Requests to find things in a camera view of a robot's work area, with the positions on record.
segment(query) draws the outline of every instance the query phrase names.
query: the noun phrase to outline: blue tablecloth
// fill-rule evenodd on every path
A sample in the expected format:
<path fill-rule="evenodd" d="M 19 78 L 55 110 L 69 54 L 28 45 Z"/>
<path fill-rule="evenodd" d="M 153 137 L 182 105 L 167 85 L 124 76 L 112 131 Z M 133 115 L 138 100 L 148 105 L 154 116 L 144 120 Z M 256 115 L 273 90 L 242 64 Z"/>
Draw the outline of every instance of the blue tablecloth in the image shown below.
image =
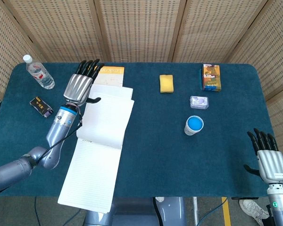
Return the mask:
<path fill-rule="evenodd" d="M 43 89 L 17 65 L 10 77 L 0 110 L 0 165 L 35 146 L 48 147 L 46 134 L 64 89 L 77 63 L 44 64 L 56 86 Z M 245 171 L 257 168 L 246 134 L 254 127 L 272 133 L 259 78 L 251 65 L 220 64 L 221 92 L 202 91 L 199 71 L 191 63 L 107 63 L 125 67 L 124 86 L 133 88 L 135 101 L 125 133 L 115 196 L 263 196 L 266 185 Z M 172 74 L 174 93 L 159 92 L 159 75 Z M 207 96 L 209 108 L 191 109 L 191 95 Z M 54 114 L 43 118 L 29 101 L 40 96 Z M 185 121 L 198 115 L 204 128 L 194 136 L 183 132 Z M 36 168 L 32 175 L 3 195 L 58 196 L 76 137 L 66 140 L 59 165 Z"/>

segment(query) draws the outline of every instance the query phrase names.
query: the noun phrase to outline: sneaker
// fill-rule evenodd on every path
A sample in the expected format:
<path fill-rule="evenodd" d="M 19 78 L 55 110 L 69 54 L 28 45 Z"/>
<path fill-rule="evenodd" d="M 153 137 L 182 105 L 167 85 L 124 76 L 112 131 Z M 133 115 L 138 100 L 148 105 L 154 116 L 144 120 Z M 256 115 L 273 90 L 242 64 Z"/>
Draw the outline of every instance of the sneaker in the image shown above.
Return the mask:
<path fill-rule="evenodd" d="M 259 207 L 253 200 L 239 200 L 239 205 L 243 212 L 253 217 L 260 226 L 263 226 L 262 219 L 269 217 L 268 212 Z"/>

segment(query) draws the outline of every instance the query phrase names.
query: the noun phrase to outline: sponge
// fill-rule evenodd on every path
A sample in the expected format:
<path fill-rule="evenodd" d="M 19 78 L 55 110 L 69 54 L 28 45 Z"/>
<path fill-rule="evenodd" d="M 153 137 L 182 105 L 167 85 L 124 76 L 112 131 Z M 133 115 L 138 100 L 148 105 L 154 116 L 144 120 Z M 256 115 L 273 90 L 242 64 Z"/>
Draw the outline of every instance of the sponge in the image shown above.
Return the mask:
<path fill-rule="evenodd" d="M 160 92 L 161 93 L 173 93 L 173 75 L 171 74 L 161 74 L 159 76 L 160 82 Z"/>

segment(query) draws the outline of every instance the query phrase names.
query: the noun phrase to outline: water bottle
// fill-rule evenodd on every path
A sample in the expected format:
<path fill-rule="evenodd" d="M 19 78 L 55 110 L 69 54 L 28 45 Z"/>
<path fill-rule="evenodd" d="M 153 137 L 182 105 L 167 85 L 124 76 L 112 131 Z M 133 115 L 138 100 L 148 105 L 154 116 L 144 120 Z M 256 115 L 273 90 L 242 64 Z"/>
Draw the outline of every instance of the water bottle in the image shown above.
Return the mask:
<path fill-rule="evenodd" d="M 30 55 L 25 55 L 23 60 L 26 62 L 27 71 L 37 80 L 37 82 L 46 89 L 52 89 L 55 81 L 40 62 L 33 61 Z"/>

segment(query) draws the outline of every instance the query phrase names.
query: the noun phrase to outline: small black box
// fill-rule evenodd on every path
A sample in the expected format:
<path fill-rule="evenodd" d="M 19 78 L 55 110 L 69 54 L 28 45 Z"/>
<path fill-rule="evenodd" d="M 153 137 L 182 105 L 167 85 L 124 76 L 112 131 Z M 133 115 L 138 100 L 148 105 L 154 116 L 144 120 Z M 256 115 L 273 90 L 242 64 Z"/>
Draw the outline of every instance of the small black box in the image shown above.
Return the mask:
<path fill-rule="evenodd" d="M 30 104 L 45 118 L 53 113 L 52 108 L 39 97 L 35 97 Z"/>

